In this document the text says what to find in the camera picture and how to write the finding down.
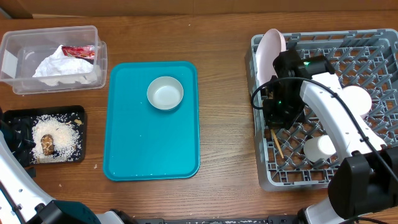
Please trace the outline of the brown food piece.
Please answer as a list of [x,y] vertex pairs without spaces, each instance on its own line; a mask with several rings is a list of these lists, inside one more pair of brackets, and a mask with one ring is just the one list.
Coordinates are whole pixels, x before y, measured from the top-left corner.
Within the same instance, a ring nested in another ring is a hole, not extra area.
[[50,134],[45,134],[42,136],[40,140],[43,154],[45,156],[52,155],[54,152],[54,143],[53,143],[53,137]]

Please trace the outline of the grey bowl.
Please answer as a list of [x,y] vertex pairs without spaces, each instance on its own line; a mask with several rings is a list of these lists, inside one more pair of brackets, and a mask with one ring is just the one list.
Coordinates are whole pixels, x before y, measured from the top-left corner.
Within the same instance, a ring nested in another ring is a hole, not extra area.
[[183,96],[183,86],[174,77],[156,78],[147,88],[147,99],[158,110],[173,110],[181,103]]

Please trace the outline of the white napkin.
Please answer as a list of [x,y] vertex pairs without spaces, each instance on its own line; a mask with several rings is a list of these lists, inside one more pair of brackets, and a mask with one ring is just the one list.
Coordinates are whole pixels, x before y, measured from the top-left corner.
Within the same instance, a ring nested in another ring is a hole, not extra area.
[[65,56],[59,45],[56,51],[43,59],[36,68],[34,78],[48,86],[57,86],[59,83],[81,83],[88,85],[96,82],[98,76],[92,60]]

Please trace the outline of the small white plate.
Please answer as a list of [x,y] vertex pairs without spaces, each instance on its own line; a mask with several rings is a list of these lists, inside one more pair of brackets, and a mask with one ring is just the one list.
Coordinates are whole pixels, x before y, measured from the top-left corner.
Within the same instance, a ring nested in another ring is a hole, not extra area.
[[359,86],[347,86],[343,88],[344,101],[351,111],[354,111],[364,119],[372,107],[370,94]]

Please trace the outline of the rice food waste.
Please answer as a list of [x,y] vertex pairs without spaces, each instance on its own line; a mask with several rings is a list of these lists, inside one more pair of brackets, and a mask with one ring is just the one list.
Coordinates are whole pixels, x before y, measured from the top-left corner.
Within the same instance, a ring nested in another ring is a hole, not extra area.
[[[45,114],[36,117],[33,122],[32,135],[36,147],[32,150],[33,164],[49,164],[77,161],[81,157],[82,143],[79,132],[80,124],[72,121],[67,115]],[[43,135],[53,137],[54,152],[52,155],[43,154],[40,140]]]

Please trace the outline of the large white plate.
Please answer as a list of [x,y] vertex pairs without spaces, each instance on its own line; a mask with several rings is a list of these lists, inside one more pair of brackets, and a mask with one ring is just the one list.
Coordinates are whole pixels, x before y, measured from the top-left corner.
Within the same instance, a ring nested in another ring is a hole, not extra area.
[[257,51],[257,79],[260,85],[271,80],[276,75],[273,61],[281,52],[286,51],[284,36],[277,29],[268,30],[262,37]]

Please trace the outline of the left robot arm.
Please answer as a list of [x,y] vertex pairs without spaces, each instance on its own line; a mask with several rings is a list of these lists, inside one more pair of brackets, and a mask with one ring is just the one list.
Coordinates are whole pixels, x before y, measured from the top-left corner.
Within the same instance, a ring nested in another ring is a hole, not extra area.
[[56,200],[44,192],[9,148],[22,141],[18,134],[1,121],[1,202],[8,203],[1,223],[12,217],[17,223],[137,223],[122,211],[95,214],[80,202]]

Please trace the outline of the wooden chopstick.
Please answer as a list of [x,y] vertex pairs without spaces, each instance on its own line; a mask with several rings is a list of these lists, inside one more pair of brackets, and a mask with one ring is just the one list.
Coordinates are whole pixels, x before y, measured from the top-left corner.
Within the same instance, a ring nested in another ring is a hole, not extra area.
[[284,154],[283,154],[282,149],[280,147],[279,140],[278,140],[278,138],[276,136],[276,133],[275,133],[275,131],[273,129],[271,129],[271,135],[272,135],[272,138],[274,140],[275,146],[276,146],[281,158],[284,159]]

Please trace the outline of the red snack wrapper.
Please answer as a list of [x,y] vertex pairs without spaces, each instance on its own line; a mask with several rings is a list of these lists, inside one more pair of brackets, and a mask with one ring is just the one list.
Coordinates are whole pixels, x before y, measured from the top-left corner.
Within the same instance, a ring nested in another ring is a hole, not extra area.
[[86,60],[95,59],[95,47],[93,45],[86,46],[62,46],[62,52],[65,56],[82,58]]

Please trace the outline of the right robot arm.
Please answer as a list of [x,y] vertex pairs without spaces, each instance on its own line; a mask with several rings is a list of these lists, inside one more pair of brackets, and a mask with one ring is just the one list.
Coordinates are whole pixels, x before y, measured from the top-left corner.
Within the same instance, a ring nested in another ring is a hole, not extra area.
[[354,223],[397,206],[397,148],[387,147],[345,95],[324,56],[271,50],[258,58],[261,110],[271,129],[289,129],[305,106],[318,117],[340,160],[326,199],[301,209],[295,223]]

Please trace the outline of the white cup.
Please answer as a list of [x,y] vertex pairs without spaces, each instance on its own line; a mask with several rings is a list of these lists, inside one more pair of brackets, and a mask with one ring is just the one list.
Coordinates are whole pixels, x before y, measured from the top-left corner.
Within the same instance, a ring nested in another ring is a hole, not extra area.
[[328,135],[323,135],[307,140],[303,152],[308,160],[316,162],[320,159],[328,159],[336,153],[336,149]]

